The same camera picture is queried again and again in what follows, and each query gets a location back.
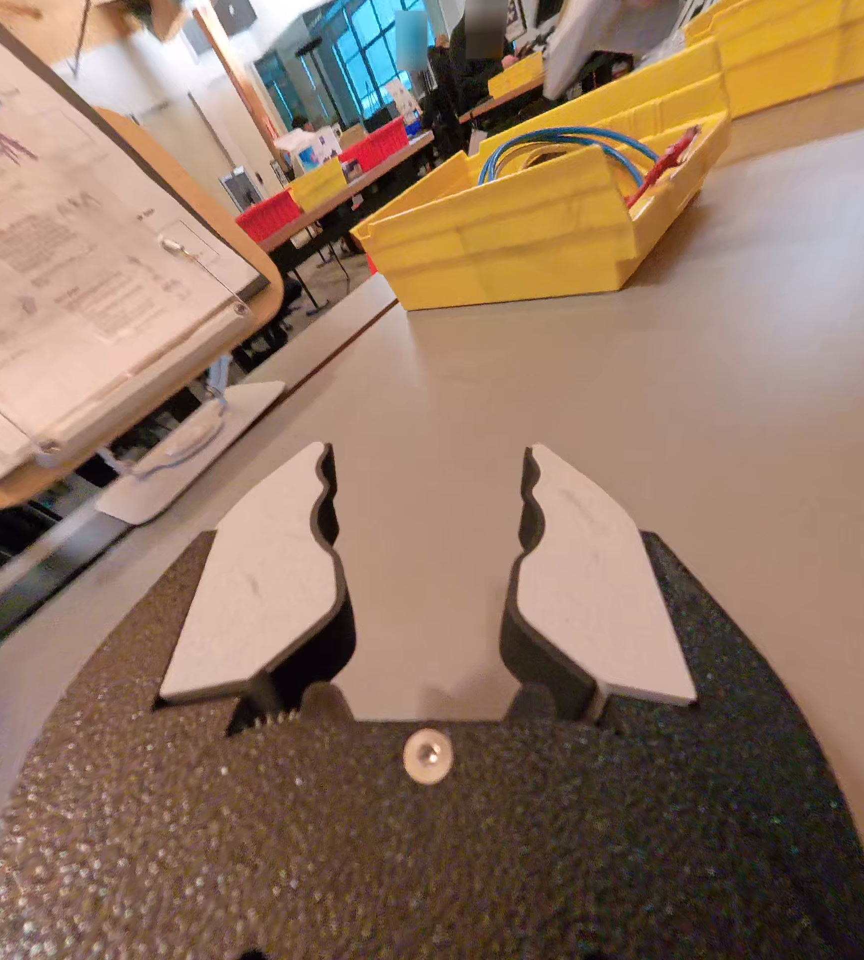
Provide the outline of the printed instruction sheet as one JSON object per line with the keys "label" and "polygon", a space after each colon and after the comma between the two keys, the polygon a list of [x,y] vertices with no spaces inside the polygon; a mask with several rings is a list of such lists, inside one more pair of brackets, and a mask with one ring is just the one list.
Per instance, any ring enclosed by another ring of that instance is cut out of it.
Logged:
{"label": "printed instruction sheet", "polygon": [[0,482],[140,417],[268,284],[0,24]]}

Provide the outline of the white and blue box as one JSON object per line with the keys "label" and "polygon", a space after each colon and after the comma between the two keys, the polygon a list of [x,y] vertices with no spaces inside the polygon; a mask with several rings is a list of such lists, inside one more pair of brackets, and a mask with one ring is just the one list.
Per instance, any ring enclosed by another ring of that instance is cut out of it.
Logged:
{"label": "white and blue box", "polygon": [[330,126],[310,131],[295,128],[275,139],[274,146],[297,177],[338,157],[342,152],[340,139]]}

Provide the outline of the grey desk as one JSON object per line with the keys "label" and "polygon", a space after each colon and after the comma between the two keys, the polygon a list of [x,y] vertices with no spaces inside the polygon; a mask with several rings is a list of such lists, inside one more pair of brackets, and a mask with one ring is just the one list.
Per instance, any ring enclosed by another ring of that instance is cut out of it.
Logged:
{"label": "grey desk", "polygon": [[621,292],[315,322],[318,368],[0,645],[0,814],[78,669],[312,440],[338,467],[358,716],[496,718],[523,450],[659,534],[784,680],[864,838],[864,81],[752,115]]}

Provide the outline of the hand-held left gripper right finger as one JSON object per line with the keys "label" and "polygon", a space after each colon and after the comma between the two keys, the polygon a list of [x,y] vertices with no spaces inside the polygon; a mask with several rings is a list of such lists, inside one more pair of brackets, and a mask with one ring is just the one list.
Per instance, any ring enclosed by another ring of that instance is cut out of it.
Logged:
{"label": "hand-held left gripper right finger", "polygon": [[500,628],[504,666],[555,711],[614,697],[688,707],[698,699],[645,548],[626,510],[542,443],[521,479],[520,553]]}

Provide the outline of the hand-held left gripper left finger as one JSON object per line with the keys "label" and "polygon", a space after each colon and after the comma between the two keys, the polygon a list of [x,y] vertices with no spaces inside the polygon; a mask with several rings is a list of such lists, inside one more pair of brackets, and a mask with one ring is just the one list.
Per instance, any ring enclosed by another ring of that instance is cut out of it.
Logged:
{"label": "hand-held left gripper left finger", "polygon": [[355,650],[342,561],[334,450],[316,440],[247,492],[215,535],[160,699],[240,697],[297,707]]}

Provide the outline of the yellow plastic bin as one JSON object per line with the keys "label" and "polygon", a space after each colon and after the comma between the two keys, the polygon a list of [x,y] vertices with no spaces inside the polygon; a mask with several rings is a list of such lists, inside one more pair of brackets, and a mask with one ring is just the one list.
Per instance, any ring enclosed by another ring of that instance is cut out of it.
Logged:
{"label": "yellow plastic bin", "polygon": [[864,1],[722,1],[681,31],[717,45],[734,117],[864,80]]}
{"label": "yellow plastic bin", "polygon": [[709,39],[459,151],[352,233],[409,311],[618,291],[729,135]]}

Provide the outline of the small yellow bin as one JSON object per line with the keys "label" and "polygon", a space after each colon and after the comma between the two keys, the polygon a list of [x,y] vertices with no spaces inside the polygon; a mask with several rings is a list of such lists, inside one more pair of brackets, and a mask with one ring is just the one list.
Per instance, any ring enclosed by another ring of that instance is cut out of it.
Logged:
{"label": "small yellow bin", "polygon": [[537,50],[516,60],[508,67],[488,80],[488,96],[499,99],[515,90],[544,83],[543,52]]}
{"label": "small yellow bin", "polygon": [[336,198],[347,186],[342,162],[335,156],[293,180],[290,193],[302,212],[309,213]]}

